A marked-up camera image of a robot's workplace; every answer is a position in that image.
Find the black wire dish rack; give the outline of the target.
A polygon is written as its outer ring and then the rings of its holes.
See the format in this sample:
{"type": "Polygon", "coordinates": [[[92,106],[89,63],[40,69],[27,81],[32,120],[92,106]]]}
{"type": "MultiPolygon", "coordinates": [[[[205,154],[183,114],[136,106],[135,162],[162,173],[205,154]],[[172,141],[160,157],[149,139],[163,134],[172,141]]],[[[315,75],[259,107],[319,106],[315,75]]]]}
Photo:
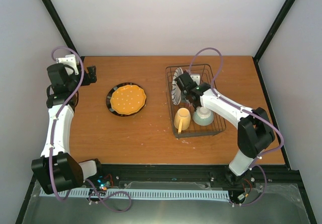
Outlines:
{"type": "Polygon", "coordinates": [[[168,107],[176,138],[217,135],[225,131],[224,118],[202,103],[201,97],[210,89],[212,80],[208,64],[166,67],[168,107]],[[187,110],[191,116],[187,129],[179,128],[176,123],[180,110],[187,110]]]}

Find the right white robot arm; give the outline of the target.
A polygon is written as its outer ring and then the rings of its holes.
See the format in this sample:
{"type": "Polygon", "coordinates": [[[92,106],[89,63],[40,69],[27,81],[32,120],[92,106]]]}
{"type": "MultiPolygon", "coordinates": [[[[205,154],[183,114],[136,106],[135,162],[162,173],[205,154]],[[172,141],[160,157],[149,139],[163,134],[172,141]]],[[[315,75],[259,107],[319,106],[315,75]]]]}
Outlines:
{"type": "Polygon", "coordinates": [[[237,129],[238,152],[229,164],[235,176],[241,176],[275,140],[273,126],[263,108],[245,107],[222,95],[208,83],[198,85],[189,73],[174,78],[174,85],[195,109],[200,119],[218,114],[237,129]]]}

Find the dark striped bottom plate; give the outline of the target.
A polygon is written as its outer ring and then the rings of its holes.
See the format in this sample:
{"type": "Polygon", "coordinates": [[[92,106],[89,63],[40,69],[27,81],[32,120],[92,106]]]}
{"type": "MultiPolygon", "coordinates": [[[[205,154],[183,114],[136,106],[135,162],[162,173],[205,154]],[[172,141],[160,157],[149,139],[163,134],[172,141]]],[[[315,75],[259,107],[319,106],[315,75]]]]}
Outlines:
{"type": "Polygon", "coordinates": [[[107,106],[107,108],[108,108],[108,110],[112,113],[112,114],[114,114],[114,115],[116,115],[116,116],[120,116],[120,117],[126,117],[126,116],[131,116],[131,115],[120,115],[120,114],[118,114],[116,111],[114,111],[113,109],[112,109],[112,107],[111,107],[111,104],[110,104],[110,99],[111,99],[111,96],[112,96],[112,94],[113,94],[113,92],[115,92],[119,87],[121,87],[121,86],[125,86],[125,85],[138,85],[138,84],[135,84],[135,83],[121,83],[121,84],[118,84],[118,85],[116,85],[116,86],[114,86],[109,92],[108,92],[108,94],[107,94],[107,96],[106,96],[106,106],[107,106]]]}

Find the yellow dotted scalloped plate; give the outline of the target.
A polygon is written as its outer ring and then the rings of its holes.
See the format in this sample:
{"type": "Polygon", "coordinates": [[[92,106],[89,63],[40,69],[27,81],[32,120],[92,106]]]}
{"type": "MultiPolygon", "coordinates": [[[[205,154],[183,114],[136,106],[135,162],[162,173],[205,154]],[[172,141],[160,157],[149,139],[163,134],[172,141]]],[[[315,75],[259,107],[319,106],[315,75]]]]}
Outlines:
{"type": "Polygon", "coordinates": [[[125,85],[113,92],[110,104],[120,115],[132,115],[139,112],[145,105],[145,91],[138,85],[125,85]]]}

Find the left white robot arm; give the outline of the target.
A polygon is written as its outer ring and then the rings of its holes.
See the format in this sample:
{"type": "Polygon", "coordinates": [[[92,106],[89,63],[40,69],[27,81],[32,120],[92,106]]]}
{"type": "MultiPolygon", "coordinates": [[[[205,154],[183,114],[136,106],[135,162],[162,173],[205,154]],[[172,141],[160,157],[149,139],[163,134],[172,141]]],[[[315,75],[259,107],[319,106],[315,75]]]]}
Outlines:
{"type": "Polygon", "coordinates": [[[31,163],[34,176],[46,194],[81,187],[85,179],[99,185],[105,173],[98,159],[78,163],[69,148],[70,128],[78,104],[78,90],[95,80],[89,78],[83,64],[55,63],[47,68],[50,86],[46,89],[49,114],[47,138],[40,158],[31,163]]]}

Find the yellow ceramic mug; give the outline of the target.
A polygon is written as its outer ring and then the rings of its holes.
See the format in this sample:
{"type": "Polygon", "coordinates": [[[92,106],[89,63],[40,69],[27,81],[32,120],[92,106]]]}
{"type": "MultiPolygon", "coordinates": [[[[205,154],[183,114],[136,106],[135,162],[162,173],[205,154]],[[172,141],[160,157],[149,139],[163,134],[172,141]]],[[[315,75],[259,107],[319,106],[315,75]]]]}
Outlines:
{"type": "Polygon", "coordinates": [[[177,133],[181,134],[189,128],[191,122],[191,114],[187,108],[180,108],[174,118],[174,126],[177,129],[177,133]]]}

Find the white blue striped plate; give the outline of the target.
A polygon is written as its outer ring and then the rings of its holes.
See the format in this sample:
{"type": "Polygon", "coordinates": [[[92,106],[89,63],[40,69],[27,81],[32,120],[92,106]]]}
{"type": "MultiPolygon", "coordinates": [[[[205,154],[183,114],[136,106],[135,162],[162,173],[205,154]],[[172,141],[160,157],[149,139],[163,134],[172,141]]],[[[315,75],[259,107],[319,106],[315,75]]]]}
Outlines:
{"type": "Polygon", "coordinates": [[[171,90],[171,97],[172,97],[172,103],[177,106],[181,102],[181,90],[178,87],[175,79],[180,76],[183,73],[182,68],[178,67],[175,70],[173,80],[172,80],[172,90],[171,90]]]}

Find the pale green ceramic bowl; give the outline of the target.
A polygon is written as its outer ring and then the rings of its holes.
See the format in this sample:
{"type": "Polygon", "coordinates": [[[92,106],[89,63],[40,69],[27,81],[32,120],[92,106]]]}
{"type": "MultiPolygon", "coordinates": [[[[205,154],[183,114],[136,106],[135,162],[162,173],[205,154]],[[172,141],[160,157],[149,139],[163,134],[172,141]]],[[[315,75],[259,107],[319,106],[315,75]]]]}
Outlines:
{"type": "Polygon", "coordinates": [[[197,107],[193,114],[193,121],[200,126],[208,126],[214,120],[213,111],[205,107],[197,107]]]}

